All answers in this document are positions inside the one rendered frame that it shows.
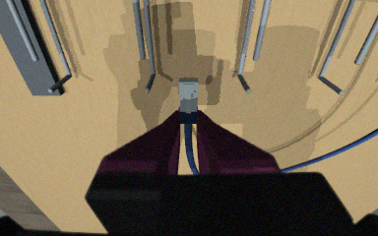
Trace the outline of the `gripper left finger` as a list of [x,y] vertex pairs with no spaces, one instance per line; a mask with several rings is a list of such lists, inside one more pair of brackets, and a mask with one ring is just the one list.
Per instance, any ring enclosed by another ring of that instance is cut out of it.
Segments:
[[100,172],[175,175],[178,174],[179,153],[180,115],[176,110],[160,125],[104,156],[95,175]]

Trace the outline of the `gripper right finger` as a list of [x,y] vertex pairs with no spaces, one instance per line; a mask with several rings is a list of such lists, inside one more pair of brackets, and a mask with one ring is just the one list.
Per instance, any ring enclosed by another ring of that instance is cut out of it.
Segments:
[[199,174],[210,174],[210,167],[211,174],[282,173],[273,155],[216,124],[202,110],[197,111],[196,129]]

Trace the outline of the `blue patch cord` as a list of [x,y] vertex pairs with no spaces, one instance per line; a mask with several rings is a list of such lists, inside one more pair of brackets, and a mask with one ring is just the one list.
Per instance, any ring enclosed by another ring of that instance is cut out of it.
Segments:
[[[349,145],[346,145],[344,147],[341,147],[339,149],[336,149],[332,152],[329,152],[327,154],[324,154],[322,156],[319,156],[317,158],[314,158],[314,159],[311,159],[311,160],[308,160],[308,161],[305,161],[305,162],[302,162],[302,163],[299,163],[299,164],[296,164],[296,165],[293,165],[291,167],[287,167],[287,168],[284,168],[284,169],[281,169],[282,172],[287,172],[287,171],[291,171],[291,170],[294,170],[294,169],[297,169],[297,168],[301,168],[301,167],[304,167],[304,166],[307,166],[307,165],[310,165],[310,164],[313,164],[313,163],[316,163],[318,161],[321,161],[321,160],[324,160],[324,159],[327,159],[329,157],[332,157],[334,155],[337,155],[341,152],[344,152],[350,148],[354,148],[368,140],[370,140],[371,138],[375,137],[378,135],[378,129],[374,130],[373,132],[369,133],[368,135],[358,139],[357,141],[349,144]],[[184,137],[185,137],[185,148],[186,148],[186,154],[187,154],[187,159],[188,159],[188,163],[189,163],[189,166],[191,168],[191,171],[193,174],[199,174],[199,171],[196,167],[196,164],[195,164],[195,160],[194,160],[194,155],[193,155],[193,146],[192,146],[192,124],[184,124]]]

